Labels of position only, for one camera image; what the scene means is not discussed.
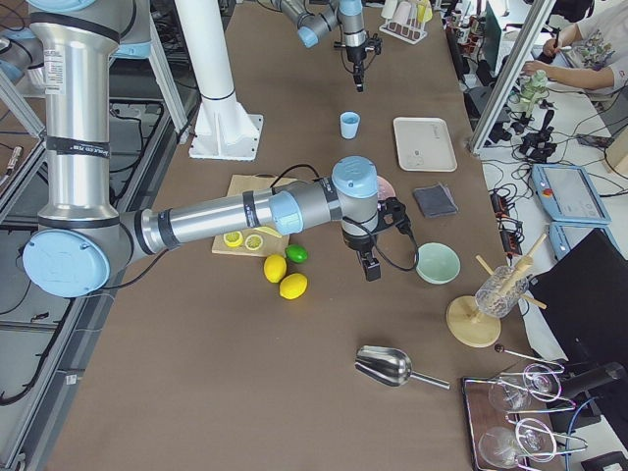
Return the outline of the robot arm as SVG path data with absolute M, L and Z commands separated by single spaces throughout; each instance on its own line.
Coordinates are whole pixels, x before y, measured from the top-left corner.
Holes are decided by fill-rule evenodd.
M 150 16 L 140 1 L 33 1 L 30 27 L 41 41 L 46 88 L 48 201 L 23 253 L 28 277 L 61 297 L 103 288 L 129 264 L 161 250 L 236 230 L 271 226 L 287 236 L 331 221 L 357 223 L 345 242 L 368 280 L 379 268 L 367 235 L 380 222 L 375 165 L 361 156 L 312 183 L 192 206 L 120 213 L 109 198 L 109 61 Z
M 352 64 L 351 74 L 356 89 L 358 92 L 364 90 L 368 33 L 364 25 L 361 1 L 330 1 L 322 13 L 308 11 L 304 1 L 279 0 L 272 1 L 271 5 L 295 24 L 297 34 L 306 48 L 317 45 L 338 26 L 347 60 Z

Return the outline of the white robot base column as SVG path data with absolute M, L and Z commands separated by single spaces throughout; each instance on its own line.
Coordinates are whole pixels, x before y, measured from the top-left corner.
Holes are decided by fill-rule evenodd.
M 255 159 L 263 127 L 261 115 L 238 102 L 216 1 L 176 3 L 201 104 L 189 155 L 199 159 Z

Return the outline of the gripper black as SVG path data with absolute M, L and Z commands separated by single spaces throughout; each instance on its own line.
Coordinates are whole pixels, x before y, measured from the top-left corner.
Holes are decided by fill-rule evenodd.
M 367 281 L 377 281 L 381 278 L 381 265 L 374 257 L 373 250 L 377 237 L 375 235 L 352 235 L 342 234 L 343 241 L 347 247 L 356 251 L 361 256 L 361 265 Z
M 364 60 L 367 57 L 367 52 L 364 45 L 359 46 L 347 46 L 345 48 L 346 56 L 349 62 L 353 65 L 352 77 L 358 92 L 364 91 Z

